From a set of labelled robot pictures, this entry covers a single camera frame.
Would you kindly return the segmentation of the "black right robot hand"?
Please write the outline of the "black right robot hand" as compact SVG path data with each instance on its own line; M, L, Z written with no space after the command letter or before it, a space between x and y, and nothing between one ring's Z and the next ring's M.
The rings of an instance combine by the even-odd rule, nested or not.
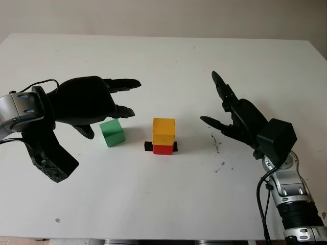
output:
M212 78L222 99L224 111L231 113L232 124L224 125L208 116L201 116L200 119L221 131L223 135L250 146L254 149L253 156L256 160L263 158L264 153L260 150L256 136L268 123L267 119L253 103L246 99L238 99L231 87L215 71L212 72Z

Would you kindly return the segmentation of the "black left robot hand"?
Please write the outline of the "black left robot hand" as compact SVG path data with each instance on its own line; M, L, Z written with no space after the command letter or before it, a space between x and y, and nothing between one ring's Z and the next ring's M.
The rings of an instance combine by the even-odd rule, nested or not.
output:
M98 76L80 77L62 83L47 94L55 121L73 126L88 139L94 138L91 124L135 116L132 109L115 104L111 94L141 86L136 79L102 79Z

